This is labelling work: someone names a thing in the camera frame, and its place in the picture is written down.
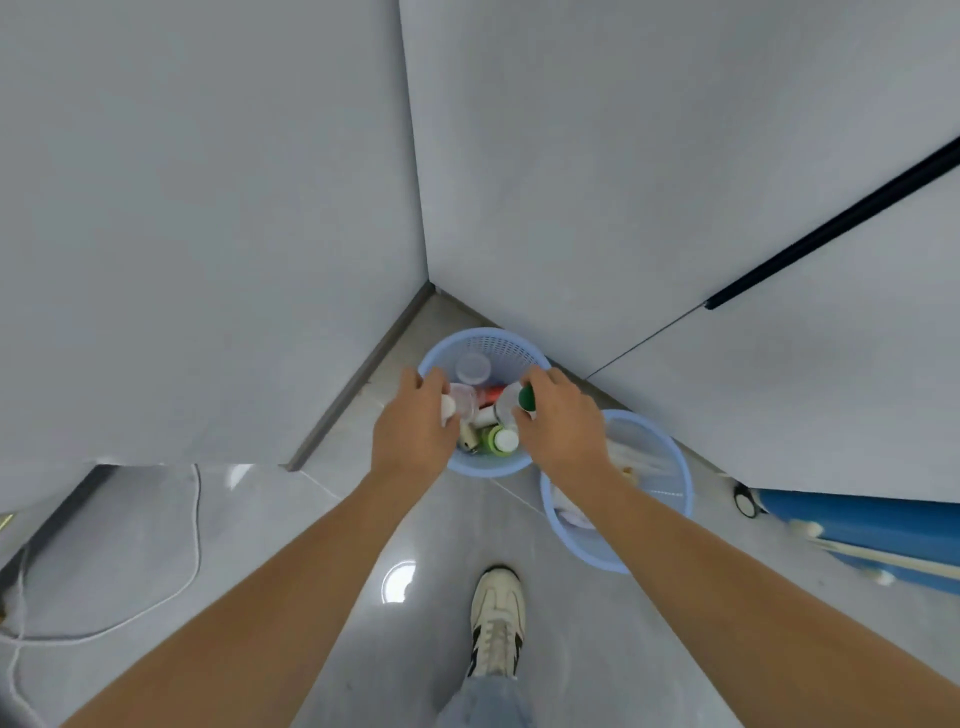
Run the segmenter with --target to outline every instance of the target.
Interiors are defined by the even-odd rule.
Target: white sneaker
[[[514,677],[526,634],[527,612],[520,580],[512,570],[493,567],[480,577],[473,594],[470,623],[473,654],[467,677]]]

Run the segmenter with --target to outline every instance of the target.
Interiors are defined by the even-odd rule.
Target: hand
[[[446,426],[440,421],[440,395],[449,391],[443,370],[420,379],[408,367],[400,374],[396,397],[373,426],[371,472],[402,481],[412,489],[414,502],[440,477],[457,445],[460,417],[454,415]]]
[[[556,367],[534,366],[520,381],[533,385],[537,399],[535,419],[514,409],[520,443],[554,483],[610,465],[606,423],[592,397]]]

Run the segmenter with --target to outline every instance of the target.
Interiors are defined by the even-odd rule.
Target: blue container
[[[665,503],[688,518],[693,513],[693,481],[686,466],[684,454],[673,439],[644,417],[624,409],[605,409],[607,437],[640,452],[654,455],[667,462],[668,472],[645,475],[640,479],[640,490]],[[553,484],[546,473],[540,474],[540,496],[543,511],[554,533],[576,556],[597,569],[629,573],[610,545],[596,531],[578,528],[557,515],[553,504]]]
[[[534,364],[550,368],[546,356],[515,333],[502,328],[468,328],[447,336],[427,352],[417,371],[426,376],[433,367],[439,367],[450,381],[457,381],[457,361],[467,352],[482,353],[490,360],[491,384],[512,384]],[[521,447],[506,457],[468,455],[456,449],[446,465],[456,473],[473,477],[501,477],[523,470],[530,463],[530,455]]]

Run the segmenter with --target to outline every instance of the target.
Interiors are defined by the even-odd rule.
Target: jeans
[[[436,728],[534,728],[512,677],[469,677],[437,716]]]

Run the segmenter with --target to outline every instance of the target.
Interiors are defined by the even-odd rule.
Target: forearm
[[[368,475],[66,725],[288,726],[376,558],[412,507],[398,476]]]
[[[947,725],[960,689],[613,468],[558,485],[748,728]]]

